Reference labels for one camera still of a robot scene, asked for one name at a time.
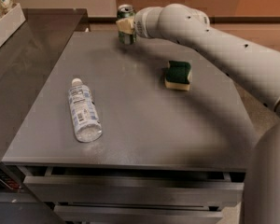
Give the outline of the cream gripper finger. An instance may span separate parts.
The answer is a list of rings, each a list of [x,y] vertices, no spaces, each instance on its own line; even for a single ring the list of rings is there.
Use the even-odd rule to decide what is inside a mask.
[[[134,17],[124,18],[116,21],[116,25],[120,32],[131,35],[135,31],[133,22]]]

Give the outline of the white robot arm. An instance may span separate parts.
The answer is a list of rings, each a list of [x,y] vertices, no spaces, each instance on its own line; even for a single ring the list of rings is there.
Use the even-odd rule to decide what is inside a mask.
[[[180,4],[121,6],[118,30],[196,50],[280,117],[280,52],[210,26],[207,15]],[[245,176],[245,224],[280,224],[280,122],[253,148]]]

